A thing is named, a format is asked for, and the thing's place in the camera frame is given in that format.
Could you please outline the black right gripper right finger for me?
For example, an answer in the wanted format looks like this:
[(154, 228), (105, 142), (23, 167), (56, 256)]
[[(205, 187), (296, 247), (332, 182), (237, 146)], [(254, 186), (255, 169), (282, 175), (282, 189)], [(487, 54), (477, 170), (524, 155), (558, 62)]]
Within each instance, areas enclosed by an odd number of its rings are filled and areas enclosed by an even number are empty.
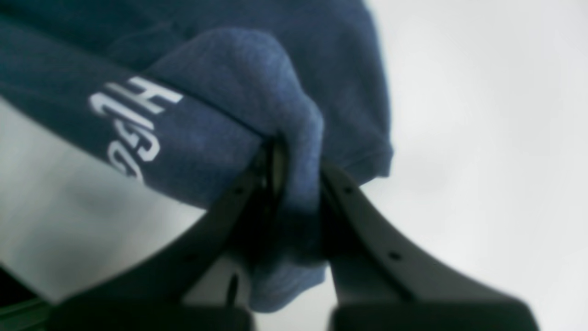
[(520, 299), (401, 234), (342, 169), (321, 164), (322, 245), (338, 305), (330, 331), (537, 331)]

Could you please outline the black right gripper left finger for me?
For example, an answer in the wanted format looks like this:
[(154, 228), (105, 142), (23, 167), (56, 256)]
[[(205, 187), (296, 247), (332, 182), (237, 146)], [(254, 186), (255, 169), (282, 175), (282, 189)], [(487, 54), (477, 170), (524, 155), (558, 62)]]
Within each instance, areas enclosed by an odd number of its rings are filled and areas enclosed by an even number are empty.
[(288, 169), (285, 143), (252, 163), (179, 238), (57, 306), (50, 331), (254, 331), (251, 273)]

